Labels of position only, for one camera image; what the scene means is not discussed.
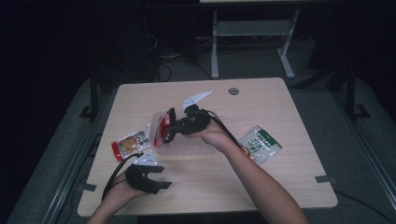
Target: table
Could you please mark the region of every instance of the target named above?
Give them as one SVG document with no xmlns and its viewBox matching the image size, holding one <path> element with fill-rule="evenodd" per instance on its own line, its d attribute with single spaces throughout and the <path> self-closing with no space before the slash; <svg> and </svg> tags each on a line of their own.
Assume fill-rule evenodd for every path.
<svg viewBox="0 0 396 224">
<path fill-rule="evenodd" d="M 231 95 L 230 88 L 237 88 L 239 94 Z M 83 217 L 93 213 L 107 180 L 119 164 L 111 150 L 112 141 L 144 130 L 151 115 L 178 108 L 185 97 L 208 90 L 213 92 L 198 106 L 216 111 L 236 139 L 259 125 L 282 145 L 275 156 L 262 164 L 262 169 L 284 186 L 302 208 L 337 205 L 330 182 L 316 180 L 326 173 L 283 79 L 252 78 L 120 86 L 87 180 L 96 189 L 84 190 L 78 213 Z M 148 177 L 171 181 L 171 187 L 132 201 L 118 215 L 257 210 L 225 157 L 217 151 L 207 155 L 157 155 L 157 161 L 164 171 Z"/>
</svg>

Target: gray carpet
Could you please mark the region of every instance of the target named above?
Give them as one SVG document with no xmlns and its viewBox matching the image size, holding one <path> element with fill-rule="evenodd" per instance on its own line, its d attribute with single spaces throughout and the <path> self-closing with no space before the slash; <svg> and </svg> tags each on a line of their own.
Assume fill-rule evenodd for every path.
<svg viewBox="0 0 396 224">
<path fill-rule="evenodd" d="M 276 47 L 280 43 L 280 40 L 263 38 L 221 51 L 219 78 L 282 77 L 288 85 L 294 85 L 317 72 L 306 69 L 315 42 L 295 40 L 290 45 L 288 56 L 296 78 L 285 78 L 276 55 Z M 207 50 L 198 53 L 197 63 L 177 58 L 164 64 L 172 70 L 169 81 L 206 80 L 207 73 L 210 73 Z M 170 76 L 165 67 L 160 67 L 160 73 L 162 80 Z M 364 133 L 390 178 L 396 181 L 396 125 L 378 104 L 372 90 L 359 79 L 356 102 L 364 105 L 372 117 L 351 124 L 343 105 L 339 103 L 344 99 L 344 91 L 328 92 L 325 88 L 328 80 L 329 77 L 325 77 L 303 90 L 290 90 L 323 167 L 332 178 L 332 186 L 339 200 L 334 208 L 304 211 L 312 223 L 388 223 L 378 212 L 396 222 L 395 208 L 389 202 L 353 129 L 358 126 Z M 105 128 L 115 94 L 116 90 L 111 94 L 100 94 L 101 113 L 90 122 L 79 118 L 82 108 L 90 103 L 89 81 L 81 86 L 8 223 L 43 223 L 43 220 L 82 223 L 87 220 L 77 214 L 81 196 L 78 186 L 85 182 L 91 169 L 95 148 L 90 146 L 100 139 L 97 134 Z M 73 187 L 61 200 L 60 207 L 63 209 L 59 216 L 49 218 L 52 216 L 47 213 L 50 204 L 60 185 L 65 183 L 67 168 L 76 150 L 81 150 L 80 147 L 87 152 L 84 156 L 90 154 L 82 163 L 82 168 L 78 169 L 74 182 L 69 183 Z M 136 217 L 115 216 L 111 223 L 136 223 L 136 220 Z M 210 217 L 200 220 L 205 220 L 200 223 L 212 223 Z"/>
</svg>

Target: snack bag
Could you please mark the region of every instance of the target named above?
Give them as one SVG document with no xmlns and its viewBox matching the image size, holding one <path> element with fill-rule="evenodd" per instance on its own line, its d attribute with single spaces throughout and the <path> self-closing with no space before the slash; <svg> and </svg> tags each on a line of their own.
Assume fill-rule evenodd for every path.
<svg viewBox="0 0 396 224">
<path fill-rule="evenodd" d="M 239 145 L 259 165 L 274 156 L 282 148 L 268 132 L 258 125 L 250 129 L 247 135 L 239 141 Z"/>
<path fill-rule="evenodd" d="M 122 161 L 128 156 L 151 147 L 149 137 L 145 132 L 131 133 L 118 141 L 111 143 L 117 161 Z"/>
</svg>

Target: dark background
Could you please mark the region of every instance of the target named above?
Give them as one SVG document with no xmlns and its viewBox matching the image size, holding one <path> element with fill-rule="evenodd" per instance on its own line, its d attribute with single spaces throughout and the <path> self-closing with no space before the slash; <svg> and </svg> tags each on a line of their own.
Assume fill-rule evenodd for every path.
<svg viewBox="0 0 396 224">
<path fill-rule="evenodd" d="M 86 10 L 90 5 L 45 0 L 0 5 L 2 223 L 92 72 L 104 91 L 125 82 L 150 82 L 156 77 L 151 64 L 162 52 L 147 51 L 146 34 L 192 58 L 195 36 L 211 34 L 207 11 L 162 11 L 147 17 L 128 10 Z M 353 52 L 359 77 L 396 119 L 394 11 L 390 1 L 304 7 L 294 38 L 318 40 L 312 68 L 326 68 Z M 222 12 L 231 19 L 244 15 Z M 260 18 L 260 13 L 250 16 Z M 279 14 L 273 11 L 272 16 Z"/>
</svg>

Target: floor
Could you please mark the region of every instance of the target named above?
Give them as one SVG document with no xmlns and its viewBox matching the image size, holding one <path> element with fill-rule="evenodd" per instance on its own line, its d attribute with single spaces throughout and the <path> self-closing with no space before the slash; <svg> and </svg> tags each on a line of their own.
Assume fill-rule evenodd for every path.
<svg viewBox="0 0 396 224">
<path fill-rule="evenodd" d="M 286 78 L 276 54 L 282 41 L 267 37 L 223 39 L 219 47 L 219 79 L 281 77 L 292 86 L 319 72 L 307 69 L 315 40 L 293 40 L 288 57 L 296 77 Z M 155 81 L 208 80 L 209 55 L 206 45 L 197 51 L 196 61 L 177 57 L 177 52 L 169 50 Z M 377 102 L 371 88 L 360 79 L 356 81 L 356 105 L 364 105 L 371 118 L 352 122 L 344 109 L 345 89 L 329 92 L 326 85 L 330 78 L 328 75 L 304 89 L 290 89 L 339 200 L 334 208 L 305 209 L 304 212 L 312 223 L 395 223 L 396 207 L 384 190 L 387 184 L 373 165 L 373 154 L 387 171 L 390 184 L 394 183 L 396 124 Z M 117 93 L 115 89 L 99 94 L 100 110 L 95 120 L 80 118 L 82 108 L 90 105 L 89 84 L 89 80 L 84 82 L 75 95 L 8 223 L 81 223 L 87 220 L 77 214 L 80 186 L 91 169 L 95 147 Z M 243 215 L 247 223 L 255 220 L 255 216 L 255 213 Z M 222 216 L 172 217 L 170 222 L 181 219 L 180 223 L 216 223 L 219 217 Z M 144 223 L 142 218 L 126 216 L 114 216 L 111 223 L 126 221 Z"/>
</svg>

